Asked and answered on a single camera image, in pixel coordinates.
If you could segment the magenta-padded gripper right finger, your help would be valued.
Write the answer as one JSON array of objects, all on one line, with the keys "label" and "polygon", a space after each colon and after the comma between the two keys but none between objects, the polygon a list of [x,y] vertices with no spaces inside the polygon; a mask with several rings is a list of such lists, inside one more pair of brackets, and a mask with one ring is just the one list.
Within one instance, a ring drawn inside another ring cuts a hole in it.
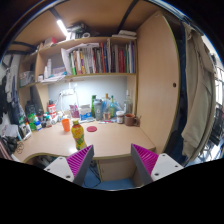
[{"label": "magenta-padded gripper right finger", "polygon": [[144,185],[182,169],[182,166],[166,153],[157,155],[136,144],[131,145],[131,155]]}]

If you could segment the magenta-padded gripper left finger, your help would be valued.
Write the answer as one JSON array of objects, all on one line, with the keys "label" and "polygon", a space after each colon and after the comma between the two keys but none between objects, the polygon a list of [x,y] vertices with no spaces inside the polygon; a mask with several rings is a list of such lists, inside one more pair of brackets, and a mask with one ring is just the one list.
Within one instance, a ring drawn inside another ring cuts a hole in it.
[{"label": "magenta-padded gripper left finger", "polygon": [[90,145],[68,157],[58,157],[45,171],[81,186],[93,156],[94,147]]}]

